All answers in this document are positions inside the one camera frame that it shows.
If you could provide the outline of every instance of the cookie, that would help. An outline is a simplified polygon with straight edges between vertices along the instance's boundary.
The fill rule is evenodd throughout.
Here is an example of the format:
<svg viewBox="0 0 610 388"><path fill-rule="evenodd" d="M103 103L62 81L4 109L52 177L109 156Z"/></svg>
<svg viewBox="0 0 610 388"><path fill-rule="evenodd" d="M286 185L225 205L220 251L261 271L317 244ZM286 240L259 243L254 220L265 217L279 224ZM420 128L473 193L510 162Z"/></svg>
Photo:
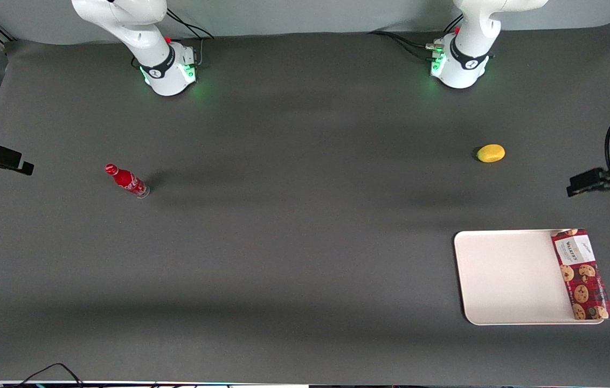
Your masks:
<svg viewBox="0 0 610 388"><path fill-rule="evenodd" d="M590 310L590 316L593 317L593 319L607 319L609 317L609 313L606 311L605 307L592 306Z"/></svg>
<svg viewBox="0 0 610 388"><path fill-rule="evenodd" d="M583 264L580 266L580 268L578 268L578 273L586 276L595 276L595 268L590 265Z"/></svg>
<svg viewBox="0 0 610 388"><path fill-rule="evenodd" d="M573 292L573 297L578 303L587 302L588 298L590 297L590 294L588 293L588 287L585 287L584 285L579 285Z"/></svg>
<svg viewBox="0 0 610 388"><path fill-rule="evenodd" d="M559 266L562 270L562 275L564 276L564 280L569 282L573 279L573 268L567 266L566 264L562 264Z"/></svg>
<svg viewBox="0 0 610 388"><path fill-rule="evenodd" d="M583 310L580 304L576 303L573 305L573 315L576 319L585 319L585 310Z"/></svg>

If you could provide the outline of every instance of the gray backdrop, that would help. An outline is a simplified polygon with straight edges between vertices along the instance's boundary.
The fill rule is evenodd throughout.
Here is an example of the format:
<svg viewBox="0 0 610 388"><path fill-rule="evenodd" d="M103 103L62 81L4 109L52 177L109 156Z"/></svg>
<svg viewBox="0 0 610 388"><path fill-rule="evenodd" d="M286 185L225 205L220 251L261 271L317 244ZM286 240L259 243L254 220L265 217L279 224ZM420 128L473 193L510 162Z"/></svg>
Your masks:
<svg viewBox="0 0 610 388"><path fill-rule="evenodd" d="M610 295L610 193L566 197L603 163L610 25L494 51L456 91L384 37L220 39L161 98L121 45L10 45L0 143L36 169L0 170L0 379L610 386L610 321L473 326L452 248L585 227Z"/></svg>

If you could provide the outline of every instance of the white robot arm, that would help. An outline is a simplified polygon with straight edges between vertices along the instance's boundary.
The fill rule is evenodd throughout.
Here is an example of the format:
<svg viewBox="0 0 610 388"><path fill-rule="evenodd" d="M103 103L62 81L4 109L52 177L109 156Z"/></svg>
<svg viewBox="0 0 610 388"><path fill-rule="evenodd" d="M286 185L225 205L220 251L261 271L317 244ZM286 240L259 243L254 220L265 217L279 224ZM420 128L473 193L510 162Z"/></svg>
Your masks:
<svg viewBox="0 0 610 388"><path fill-rule="evenodd" d="M162 96L181 93L195 81L195 53L167 42L154 23L164 19L165 0L72 0L79 17L120 39L140 62L153 91Z"/></svg>
<svg viewBox="0 0 610 388"><path fill-rule="evenodd" d="M495 12L520 12L542 7L548 0L453 0L463 12L460 32L436 39L430 74L451 88L472 86L484 73L488 52L502 30L502 22L493 19Z"/></svg>

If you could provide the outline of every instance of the bottle cap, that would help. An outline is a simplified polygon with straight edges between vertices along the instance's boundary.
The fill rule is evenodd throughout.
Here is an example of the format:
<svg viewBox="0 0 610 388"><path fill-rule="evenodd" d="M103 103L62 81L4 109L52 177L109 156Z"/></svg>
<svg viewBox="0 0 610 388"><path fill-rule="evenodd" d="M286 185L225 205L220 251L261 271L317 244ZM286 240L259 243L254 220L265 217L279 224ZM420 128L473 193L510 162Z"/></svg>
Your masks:
<svg viewBox="0 0 610 388"><path fill-rule="evenodd" d="M106 167L103 168L107 174L109 175L116 175L118 174L118 167L116 167L115 164L106 164Z"/></svg>

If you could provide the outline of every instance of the white tray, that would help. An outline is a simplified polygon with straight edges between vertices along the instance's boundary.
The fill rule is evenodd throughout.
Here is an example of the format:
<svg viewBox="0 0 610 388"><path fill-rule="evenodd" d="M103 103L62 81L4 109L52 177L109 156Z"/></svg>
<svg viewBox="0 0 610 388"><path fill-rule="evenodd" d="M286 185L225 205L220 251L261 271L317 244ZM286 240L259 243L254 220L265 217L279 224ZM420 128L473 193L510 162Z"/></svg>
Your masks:
<svg viewBox="0 0 610 388"><path fill-rule="evenodd" d="M551 235L563 229L463 231L453 239L473 324L598 324L576 320Z"/></svg>

